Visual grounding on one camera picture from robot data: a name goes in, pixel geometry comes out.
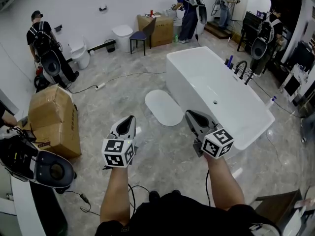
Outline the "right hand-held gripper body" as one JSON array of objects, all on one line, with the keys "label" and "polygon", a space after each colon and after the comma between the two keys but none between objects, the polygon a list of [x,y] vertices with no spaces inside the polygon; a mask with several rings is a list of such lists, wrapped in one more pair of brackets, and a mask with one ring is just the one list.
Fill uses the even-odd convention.
[{"label": "right hand-held gripper body", "polygon": [[193,148],[199,157],[207,154],[213,159],[218,159],[229,153],[233,143],[234,138],[220,124],[216,124],[194,140]]}]

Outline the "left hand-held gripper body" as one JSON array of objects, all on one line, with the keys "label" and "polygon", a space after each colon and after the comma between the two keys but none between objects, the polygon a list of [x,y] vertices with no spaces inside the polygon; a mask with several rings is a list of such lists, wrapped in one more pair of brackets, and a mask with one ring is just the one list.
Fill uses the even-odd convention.
[{"label": "left hand-held gripper body", "polygon": [[133,161],[136,154],[134,140],[117,137],[109,134],[103,140],[101,154],[105,161],[105,166],[112,168],[127,168]]}]

